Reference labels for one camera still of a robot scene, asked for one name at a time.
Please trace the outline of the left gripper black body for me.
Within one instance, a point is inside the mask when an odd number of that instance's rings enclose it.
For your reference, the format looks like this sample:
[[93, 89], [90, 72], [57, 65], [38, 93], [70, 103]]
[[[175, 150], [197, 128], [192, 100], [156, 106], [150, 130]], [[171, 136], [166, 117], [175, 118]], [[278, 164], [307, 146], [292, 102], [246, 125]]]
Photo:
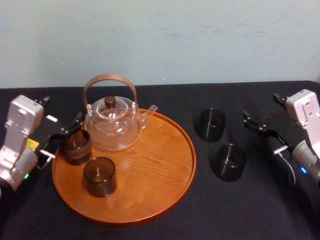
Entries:
[[60, 134], [61, 128], [64, 127], [66, 126], [51, 115], [42, 118], [41, 123], [27, 139], [26, 144], [36, 155], [38, 163], [44, 163], [49, 158], [49, 155], [45, 155], [42, 151], [52, 155], [48, 152], [49, 139], [53, 134]]

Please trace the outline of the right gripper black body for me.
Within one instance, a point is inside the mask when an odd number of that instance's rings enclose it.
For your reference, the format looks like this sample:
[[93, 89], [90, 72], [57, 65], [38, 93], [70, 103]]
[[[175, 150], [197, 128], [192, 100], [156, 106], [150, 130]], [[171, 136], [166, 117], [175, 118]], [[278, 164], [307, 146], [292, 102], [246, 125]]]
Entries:
[[294, 123], [287, 111], [273, 113], [263, 121], [262, 125], [265, 125], [263, 134], [275, 137], [287, 145], [290, 153], [305, 140], [303, 131]]

